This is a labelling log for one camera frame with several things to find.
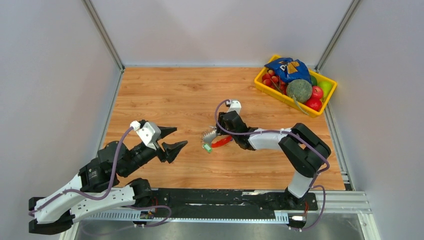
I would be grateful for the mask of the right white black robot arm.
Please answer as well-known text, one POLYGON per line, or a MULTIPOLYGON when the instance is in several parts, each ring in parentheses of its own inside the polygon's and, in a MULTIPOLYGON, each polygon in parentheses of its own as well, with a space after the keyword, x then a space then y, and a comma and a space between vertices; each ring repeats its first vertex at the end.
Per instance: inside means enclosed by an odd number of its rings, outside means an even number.
POLYGON ((330 147, 303 123, 278 130, 248 127, 235 110, 217 113, 215 121, 218 133, 231 136, 244 150, 277 150, 285 154, 295 169, 285 195, 286 204, 292 209, 305 203, 305 194, 318 175, 330 168, 330 147))

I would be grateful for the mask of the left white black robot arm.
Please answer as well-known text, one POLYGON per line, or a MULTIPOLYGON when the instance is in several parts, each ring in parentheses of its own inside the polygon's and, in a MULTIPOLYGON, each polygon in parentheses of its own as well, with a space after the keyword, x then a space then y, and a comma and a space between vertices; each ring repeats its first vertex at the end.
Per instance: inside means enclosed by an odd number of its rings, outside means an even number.
POLYGON ((128 149, 123 140, 109 142, 88 164, 63 187, 47 197, 32 197, 28 211, 32 220, 28 231, 38 235, 56 235, 95 214, 116 208, 137 210, 144 214, 136 220, 137 227, 145 227, 147 219, 154 219, 159 209, 172 215, 166 204, 160 205, 153 196, 148 180, 137 178, 119 187, 119 178, 126 178, 154 158, 172 163, 187 141, 173 144, 163 138, 176 127, 156 126, 146 122, 143 127, 129 128, 140 134, 141 142, 128 149))

